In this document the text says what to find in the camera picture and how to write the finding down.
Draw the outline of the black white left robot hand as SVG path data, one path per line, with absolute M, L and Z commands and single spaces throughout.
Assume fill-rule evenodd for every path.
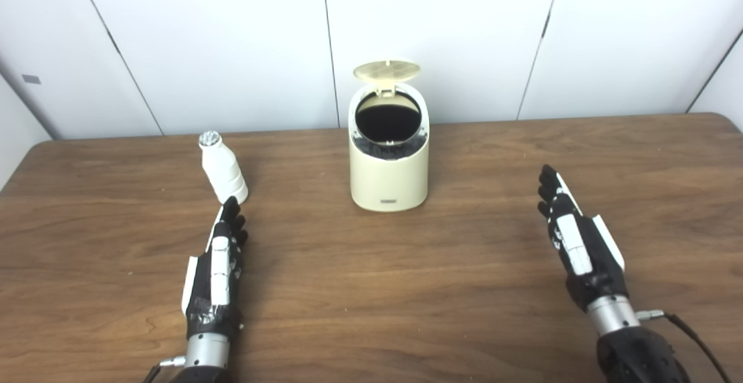
M 182 298 L 187 338 L 214 333 L 232 339 L 241 330 L 239 281 L 248 232 L 240 213 L 231 196 L 216 216 L 204 253 L 189 258 Z

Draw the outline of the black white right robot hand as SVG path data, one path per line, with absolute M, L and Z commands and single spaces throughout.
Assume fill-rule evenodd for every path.
M 624 258 L 600 215 L 586 216 L 554 167 L 542 166 L 537 208 L 565 270 L 565 287 L 587 312 L 602 297 L 629 296 Z

